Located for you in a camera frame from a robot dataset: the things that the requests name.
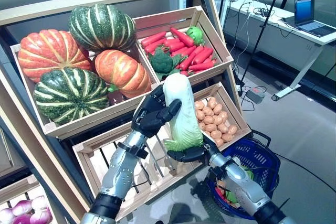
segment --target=desk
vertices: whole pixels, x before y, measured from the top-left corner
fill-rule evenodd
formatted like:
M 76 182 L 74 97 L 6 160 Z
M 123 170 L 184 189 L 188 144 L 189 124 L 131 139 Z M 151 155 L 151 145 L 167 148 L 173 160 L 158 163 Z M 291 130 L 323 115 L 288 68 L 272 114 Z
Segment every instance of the desk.
M 266 8 L 264 3 L 252 0 L 238 0 L 232 2 L 229 13 L 227 14 L 228 20 L 225 25 L 225 32 L 233 37 L 235 36 L 238 15 L 235 18 L 230 17 L 237 14 L 236 12 L 239 11 L 239 8 L 243 3 L 249 2 L 250 4 L 246 4 L 240 9 L 237 39 L 242 40 L 245 43 L 247 42 L 247 36 L 245 35 L 245 32 L 243 32 L 246 29 L 246 26 L 243 27 L 243 24 L 247 16 L 250 15 L 248 32 L 249 42 L 252 46 L 255 45 L 261 29 L 260 26 L 266 19 L 265 17 L 254 14 L 253 10 L 257 7 Z M 273 7 L 273 10 L 274 14 L 272 11 L 272 16 L 268 20 L 268 26 L 265 28 L 264 34 L 261 37 L 258 50 L 263 51 L 300 71 L 289 87 L 279 91 L 272 97 L 272 99 L 276 101 L 300 87 L 300 80 L 321 54 L 324 46 L 336 40 L 336 32 L 319 38 L 304 31 L 292 31 L 294 28 L 280 21 L 280 18 L 291 17 L 294 13 L 276 7 Z M 279 29 L 282 30 L 284 35 L 292 32 L 287 38 L 283 38 Z

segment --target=broccoli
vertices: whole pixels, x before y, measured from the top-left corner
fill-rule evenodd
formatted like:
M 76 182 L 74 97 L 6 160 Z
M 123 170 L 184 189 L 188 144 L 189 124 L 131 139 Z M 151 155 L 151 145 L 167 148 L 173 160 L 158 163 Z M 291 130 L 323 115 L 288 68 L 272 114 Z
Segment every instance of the broccoli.
M 185 59 L 186 57 L 181 57 L 181 55 L 171 57 L 169 52 L 164 52 L 161 47 L 155 49 L 154 55 L 149 54 L 149 62 L 160 81 L 173 73 L 179 73 L 180 69 L 175 67 Z

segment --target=onion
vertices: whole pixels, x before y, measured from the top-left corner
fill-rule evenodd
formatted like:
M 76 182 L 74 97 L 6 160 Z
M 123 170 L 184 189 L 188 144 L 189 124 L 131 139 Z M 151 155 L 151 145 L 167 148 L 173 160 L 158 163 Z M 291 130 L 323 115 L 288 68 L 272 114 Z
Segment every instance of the onion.
M 24 214 L 16 216 L 13 224 L 30 224 L 30 215 Z
M 48 206 L 46 198 L 43 195 L 36 197 L 31 203 L 32 208 L 37 211 L 45 210 Z
M 20 200 L 15 207 L 13 207 L 13 214 L 16 216 L 26 214 L 32 210 L 31 201 L 28 199 Z
M 30 224 L 49 224 L 52 218 L 51 212 L 47 208 L 45 211 L 36 211 L 30 218 Z
M 0 211 L 0 223 L 10 224 L 13 222 L 15 215 L 11 208 L 5 208 Z

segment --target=gray floor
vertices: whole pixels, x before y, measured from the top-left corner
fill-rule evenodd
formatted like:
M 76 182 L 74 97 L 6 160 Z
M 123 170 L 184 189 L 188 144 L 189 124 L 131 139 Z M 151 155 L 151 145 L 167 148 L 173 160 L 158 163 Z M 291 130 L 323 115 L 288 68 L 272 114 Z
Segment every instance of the gray floor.
M 246 54 L 241 55 L 241 66 Z M 294 91 L 274 102 L 271 96 L 284 85 L 257 69 L 250 68 L 246 86 L 266 86 L 263 102 L 255 105 L 254 112 L 244 112 L 247 123 L 272 138 L 270 148 L 305 166 L 331 186 L 336 187 L 336 114 L 319 103 Z M 251 104 L 243 103 L 243 109 Z M 249 224 L 254 221 L 223 214 L 202 184 L 207 174 L 203 168 L 184 179 L 160 198 L 141 206 L 120 223 L 151 224 L 157 220 L 166 223 L 201 222 Z M 281 159 L 280 183 L 273 201 L 280 205 L 287 198 L 283 211 L 297 223 L 335 223 L 335 193 L 321 181 L 300 167 Z

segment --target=black robotic glove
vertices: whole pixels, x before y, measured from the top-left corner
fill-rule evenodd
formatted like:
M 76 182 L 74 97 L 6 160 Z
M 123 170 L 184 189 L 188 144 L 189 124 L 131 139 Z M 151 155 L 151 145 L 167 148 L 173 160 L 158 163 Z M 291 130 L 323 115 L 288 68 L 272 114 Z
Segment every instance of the black robotic glove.
M 166 106 L 162 85 L 159 85 L 138 106 L 133 116 L 132 129 L 146 137 L 153 137 L 161 126 L 178 113 L 181 105 L 181 101 L 176 99 Z

